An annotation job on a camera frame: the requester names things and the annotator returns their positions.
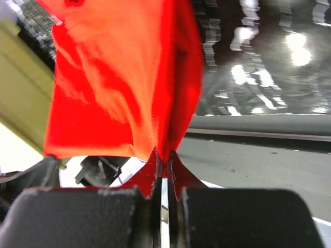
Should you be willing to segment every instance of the dark red fabric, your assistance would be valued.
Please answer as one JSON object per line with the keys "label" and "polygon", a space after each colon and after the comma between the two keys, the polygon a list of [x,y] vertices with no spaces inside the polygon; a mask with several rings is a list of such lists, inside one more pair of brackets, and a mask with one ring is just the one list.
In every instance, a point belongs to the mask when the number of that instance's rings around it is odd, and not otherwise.
{"label": "dark red fabric", "polygon": [[53,26],[55,85],[45,155],[166,161],[200,95],[202,52],[190,0],[39,0]]}

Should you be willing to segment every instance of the gray surface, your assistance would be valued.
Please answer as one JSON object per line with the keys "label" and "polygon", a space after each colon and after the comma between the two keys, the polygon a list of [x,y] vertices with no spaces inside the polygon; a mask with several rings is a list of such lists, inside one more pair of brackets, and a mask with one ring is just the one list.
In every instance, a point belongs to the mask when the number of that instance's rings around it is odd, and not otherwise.
{"label": "gray surface", "polygon": [[331,222],[331,154],[185,138],[182,162],[200,179],[226,188],[286,188],[312,215]]}

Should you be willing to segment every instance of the red cloth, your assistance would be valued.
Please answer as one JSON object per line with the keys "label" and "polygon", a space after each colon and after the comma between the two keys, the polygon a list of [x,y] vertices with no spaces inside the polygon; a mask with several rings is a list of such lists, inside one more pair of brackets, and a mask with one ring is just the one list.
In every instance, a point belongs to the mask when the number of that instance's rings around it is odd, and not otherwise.
{"label": "red cloth", "polygon": [[200,95],[190,0],[39,0],[63,23],[45,155],[135,156],[178,147]]}

